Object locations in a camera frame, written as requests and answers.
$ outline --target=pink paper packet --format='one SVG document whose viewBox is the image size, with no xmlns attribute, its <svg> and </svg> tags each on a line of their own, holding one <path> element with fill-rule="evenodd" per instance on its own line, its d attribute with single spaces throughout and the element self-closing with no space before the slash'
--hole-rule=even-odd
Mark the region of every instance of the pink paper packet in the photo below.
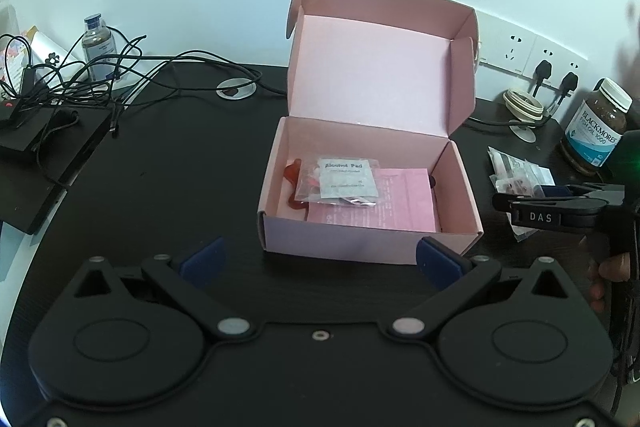
<svg viewBox="0 0 640 427">
<path fill-rule="evenodd" d="M 373 169 L 376 206 L 309 203 L 306 220 L 368 229 L 436 232 L 427 169 Z"/>
</svg>

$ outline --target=wall socket panel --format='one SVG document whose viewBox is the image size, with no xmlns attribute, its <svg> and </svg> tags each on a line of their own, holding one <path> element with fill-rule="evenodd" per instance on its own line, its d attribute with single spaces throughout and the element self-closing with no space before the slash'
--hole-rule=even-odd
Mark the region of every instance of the wall socket panel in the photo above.
<svg viewBox="0 0 640 427">
<path fill-rule="evenodd" d="M 547 86 L 560 87 L 562 79 L 570 72 L 577 74 L 578 81 L 580 81 L 580 77 L 585 76 L 587 72 L 587 59 L 585 57 L 538 35 L 522 76 L 533 78 L 533 74 L 542 60 L 547 60 L 551 63 L 551 76 L 544 81 Z"/>
<path fill-rule="evenodd" d="M 587 58 L 515 23 L 476 10 L 480 34 L 480 63 L 533 78 L 542 60 L 551 63 L 551 77 L 544 84 L 560 87 L 569 71 L 578 79 L 587 71 Z"/>
<path fill-rule="evenodd" d="M 522 74 L 536 34 L 517 24 L 476 10 L 480 33 L 480 63 Z"/>
</svg>

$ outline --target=box lid flap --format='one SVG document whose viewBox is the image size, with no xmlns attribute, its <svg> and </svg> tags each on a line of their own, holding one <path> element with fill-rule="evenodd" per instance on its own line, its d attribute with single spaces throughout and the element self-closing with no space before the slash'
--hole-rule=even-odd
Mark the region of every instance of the box lid flap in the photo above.
<svg viewBox="0 0 640 427">
<path fill-rule="evenodd" d="M 292 0 L 289 114 L 449 136 L 475 105 L 478 22 L 450 0 Z"/>
</svg>

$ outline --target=cream plastic lid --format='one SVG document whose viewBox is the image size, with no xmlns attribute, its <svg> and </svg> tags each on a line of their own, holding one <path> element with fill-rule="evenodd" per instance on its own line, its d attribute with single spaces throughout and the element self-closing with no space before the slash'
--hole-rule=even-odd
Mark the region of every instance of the cream plastic lid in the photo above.
<svg viewBox="0 0 640 427">
<path fill-rule="evenodd" d="M 619 110 L 627 112 L 631 107 L 631 97 L 610 78 L 603 78 L 599 91 Z"/>
</svg>

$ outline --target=pink box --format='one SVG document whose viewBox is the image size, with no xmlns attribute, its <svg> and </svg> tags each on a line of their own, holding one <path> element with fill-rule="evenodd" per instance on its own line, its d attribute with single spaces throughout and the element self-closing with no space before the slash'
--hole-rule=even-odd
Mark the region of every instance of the pink box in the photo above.
<svg viewBox="0 0 640 427">
<path fill-rule="evenodd" d="M 296 29 L 289 116 L 278 124 L 258 205 L 265 250 L 368 263 L 415 264 L 430 235 L 463 254 L 482 235 L 473 193 L 449 135 L 473 112 L 478 22 L 449 0 L 292 0 Z M 287 204 L 284 168 L 296 158 L 374 158 L 426 168 L 436 179 L 441 232 L 305 221 Z"/>
</svg>

